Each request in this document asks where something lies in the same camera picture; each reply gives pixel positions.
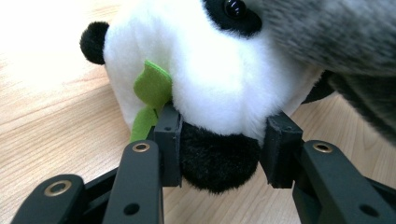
plastic eye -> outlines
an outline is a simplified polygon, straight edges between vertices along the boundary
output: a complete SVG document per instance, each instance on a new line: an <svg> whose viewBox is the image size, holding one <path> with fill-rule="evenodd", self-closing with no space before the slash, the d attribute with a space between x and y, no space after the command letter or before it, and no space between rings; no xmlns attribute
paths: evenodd
<svg viewBox="0 0 396 224"><path fill-rule="evenodd" d="M247 6L241 0L225 0L224 11L233 19L242 19L247 14Z"/></svg>

black plastic linkage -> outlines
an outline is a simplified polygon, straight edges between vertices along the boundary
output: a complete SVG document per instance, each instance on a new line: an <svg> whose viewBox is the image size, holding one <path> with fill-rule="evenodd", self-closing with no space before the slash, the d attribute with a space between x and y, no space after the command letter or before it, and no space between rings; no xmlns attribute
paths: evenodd
<svg viewBox="0 0 396 224"><path fill-rule="evenodd" d="M296 181L293 190L302 223L395 223L395 211L338 147L306 142L301 165L312 185Z"/></svg>
<svg viewBox="0 0 396 224"><path fill-rule="evenodd" d="M163 187L181 186L179 162L182 118L172 104L166 104L154 128L154 141L162 153Z"/></svg>
<svg viewBox="0 0 396 224"><path fill-rule="evenodd" d="M77 223L87 205L82 178L57 175L33 190L11 223Z"/></svg>
<svg viewBox="0 0 396 224"><path fill-rule="evenodd" d="M268 183L275 189L291 189L294 153L301 149L303 130L285 113L267 120L260 164Z"/></svg>
<svg viewBox="0 0 396 224"><path fill-rule="evenodd" d="M103 223L163 223L160 150L136 141L124 149Z"/></svg>

wooden table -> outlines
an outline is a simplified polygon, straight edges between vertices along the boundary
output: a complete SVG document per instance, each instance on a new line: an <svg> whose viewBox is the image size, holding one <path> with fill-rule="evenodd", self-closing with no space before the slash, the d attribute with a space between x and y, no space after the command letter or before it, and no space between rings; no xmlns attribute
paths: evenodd
<svg viewBox="0 0 396 224"><path fill-rule="evenodd" d="M118 166L129 131L103 66L82 56L91 21L110 21L120 1L0 3L0 223L47 178L86 182ZM304 140L339 146L366 176L396 188L396 150L340 96L292 116ZM213 196L164 189L166 223L299 223L288 189L266 185L262 168L239 190Z"/></svg>

green felt leaf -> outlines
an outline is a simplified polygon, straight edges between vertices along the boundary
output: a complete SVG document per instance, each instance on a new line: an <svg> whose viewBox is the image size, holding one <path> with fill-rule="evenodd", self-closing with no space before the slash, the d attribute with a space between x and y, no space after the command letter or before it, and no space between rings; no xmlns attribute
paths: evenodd
<svg viewBox="0 0 396 224"><path fill-rule="evenodd" d="M161 108L172 99L172 78L157 64L145 61L145 69L134 83L134 93L152 108Z"/></svg>
<svg viewBox="0 0 396 224"><path fill-rule="evenodd" d="M149 130L157 124L158 117L155 110L149 106L142 108L134 119L130 142L145 140L149 135Z"/></svg>

black eye patch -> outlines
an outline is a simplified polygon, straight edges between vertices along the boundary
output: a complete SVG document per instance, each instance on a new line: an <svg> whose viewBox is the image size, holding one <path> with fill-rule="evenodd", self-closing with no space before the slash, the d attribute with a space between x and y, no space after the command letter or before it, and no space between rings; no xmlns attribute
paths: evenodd
<svg viewBox="0 0 396 224"><path fill-rule="evenodd" d="M220 30L250 37L262 28L260 17L242 0L204 0L206 11Z"/></svg>

